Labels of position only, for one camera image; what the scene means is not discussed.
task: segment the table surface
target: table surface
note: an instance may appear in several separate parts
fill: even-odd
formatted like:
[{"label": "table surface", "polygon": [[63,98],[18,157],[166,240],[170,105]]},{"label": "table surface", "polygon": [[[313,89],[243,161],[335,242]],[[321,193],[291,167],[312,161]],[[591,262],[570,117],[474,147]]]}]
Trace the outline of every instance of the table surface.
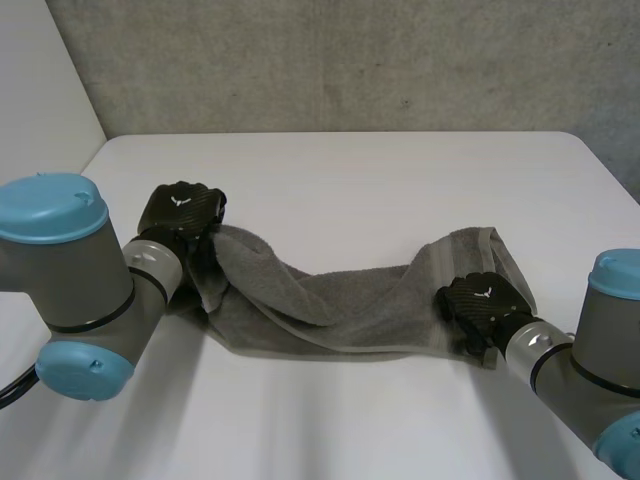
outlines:
[{"label": "table surface", "polygon": [[[466,226],[495,226],[539,314],[575,329],[596,255],[640,247],[640,208],[564,133],[128,136],[85,175],[121,243],[153,189],[203,182],[226,223],[321,273],[406,263]],[[0,297],[0,385],[47,339],[28,298]],[[165,317],[116,399],[38,385],[0,412],[7,480],[613,479],[506,372],[410,357],[316,363],[236,356]]]}]

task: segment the gray towel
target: gray towel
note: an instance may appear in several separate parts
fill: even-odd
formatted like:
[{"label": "gray towel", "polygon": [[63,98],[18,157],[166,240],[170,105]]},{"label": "gray towel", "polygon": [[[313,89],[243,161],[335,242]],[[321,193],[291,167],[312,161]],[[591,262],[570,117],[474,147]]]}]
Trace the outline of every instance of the gray towel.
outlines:
[{"label": "gray towel", "polygon": [[382,360],[427,354],[495,365],[464,348],[443,322],[436,291],[471,272],[500,273],[533,295],[494,228],[468,228],[420,249],[409,265],[309,275],[281,262],[256,235],[221,225],[211,234],[220,268],[191,275],[212,333],[229,350],[257,356]]}]

